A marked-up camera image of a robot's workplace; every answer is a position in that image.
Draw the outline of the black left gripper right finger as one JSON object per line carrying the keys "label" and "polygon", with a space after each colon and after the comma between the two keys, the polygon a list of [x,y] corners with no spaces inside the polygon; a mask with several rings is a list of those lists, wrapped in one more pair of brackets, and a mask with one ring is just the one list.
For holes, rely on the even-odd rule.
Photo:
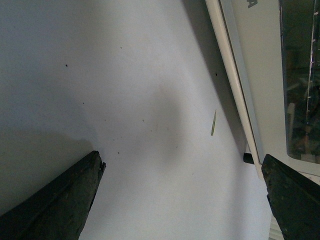
{"label": "black left gripper right finger", "polygon": [[262,174],[267,199],[285,240],[320,238],[320,186],[266,154]]}

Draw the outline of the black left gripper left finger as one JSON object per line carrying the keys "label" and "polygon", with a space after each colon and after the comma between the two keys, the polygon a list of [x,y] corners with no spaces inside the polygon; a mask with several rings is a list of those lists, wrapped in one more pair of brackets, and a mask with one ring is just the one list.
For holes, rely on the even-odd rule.
{"label": "black left gripper left finger", "polygon": [[0,217],[2,240],[77,240],[106,163],[92,151]]}

